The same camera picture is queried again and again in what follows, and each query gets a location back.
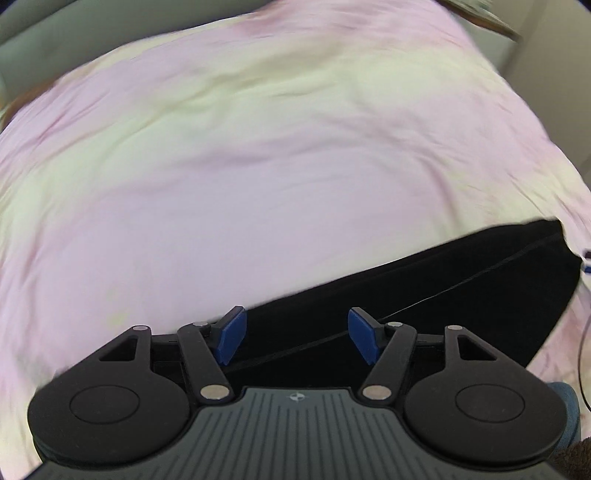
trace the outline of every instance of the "wrinkled fabric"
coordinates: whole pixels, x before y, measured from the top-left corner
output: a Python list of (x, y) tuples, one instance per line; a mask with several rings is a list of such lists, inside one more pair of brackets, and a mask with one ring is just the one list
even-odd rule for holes
[[(590, 213), (431, 0), (283, 0), (121, 47), (0, 135), (0, 469), (39, 463), (35, 389), (132, 325), (173, 332), (500, 223), (557, 217), (580, 253)], [(584, 295), (532, 363), (547, 381), (578, 388)]]

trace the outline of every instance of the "black fabric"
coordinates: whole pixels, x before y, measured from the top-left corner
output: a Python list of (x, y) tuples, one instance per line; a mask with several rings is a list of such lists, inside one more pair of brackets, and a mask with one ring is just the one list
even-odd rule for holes
[[(226, 373), (235, 388), (355, 388), (369, 368), (344, 333), (348, 310), (380, 319), (437, 294), (387, 321), (433, 334), (460, 324), (526, 366), (566, 309), (580, 265), (557, 220), (489, 228), (251, 309)], [(296, 351), (310, 342), (318, 345)]]

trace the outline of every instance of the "blue gripper pad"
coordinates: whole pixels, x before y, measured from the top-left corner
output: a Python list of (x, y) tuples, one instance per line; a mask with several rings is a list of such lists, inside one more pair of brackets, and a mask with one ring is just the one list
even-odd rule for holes
[(220, 332), (219, 342), (213, 349), (213, 356), (218, 364), (227, 365), (246, 335), (246, 310), (243, 307), (234, 307), (219, 323), (225, 325)]
[(355, 310), (349, 310), (347, 316), (349, 336), (368, 365), (378, 361), (380, 348), (372, 326)]

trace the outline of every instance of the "blue cloth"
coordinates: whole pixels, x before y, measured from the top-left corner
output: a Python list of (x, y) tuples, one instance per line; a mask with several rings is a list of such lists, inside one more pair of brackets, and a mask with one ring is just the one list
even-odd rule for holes
[(566, 428), (562, 438), (556, 446), (556, 450), (562, 450), (570, 445), (581, 441), (581, 412), (579, 410), (579, 399), (573, 387), (563, 382), (549, 383), (548, 386), (554, 390), (566, 405)]

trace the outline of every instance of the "circular mount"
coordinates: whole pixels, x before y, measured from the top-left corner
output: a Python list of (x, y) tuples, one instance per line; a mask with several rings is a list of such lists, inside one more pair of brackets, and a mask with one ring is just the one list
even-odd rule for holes
[(28, 423), (42, 458), (121, 465), (158, 452), (182, 431), (189, 419), (183, 390), (125, 363), (83, 361), (35, 394)]

